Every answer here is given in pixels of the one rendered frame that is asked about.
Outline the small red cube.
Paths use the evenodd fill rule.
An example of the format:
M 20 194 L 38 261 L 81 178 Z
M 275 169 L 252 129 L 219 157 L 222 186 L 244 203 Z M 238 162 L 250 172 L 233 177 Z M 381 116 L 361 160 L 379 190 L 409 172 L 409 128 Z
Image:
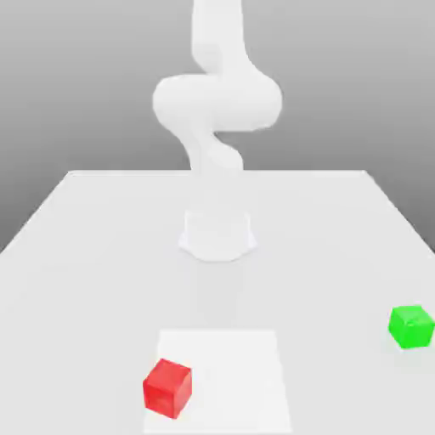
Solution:
M 192 369 L 159 359 L 143 381 L 144 406 L 157 414 L 177 419 L 192 391 Z

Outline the small green cube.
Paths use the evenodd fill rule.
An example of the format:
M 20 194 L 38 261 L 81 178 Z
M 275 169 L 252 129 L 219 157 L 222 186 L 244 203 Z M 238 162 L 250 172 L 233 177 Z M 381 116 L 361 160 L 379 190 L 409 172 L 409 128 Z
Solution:
M 435 320 L 421 305 L 393 308 L 388 331 L 402 349 L 428 347 L 435 330 Z

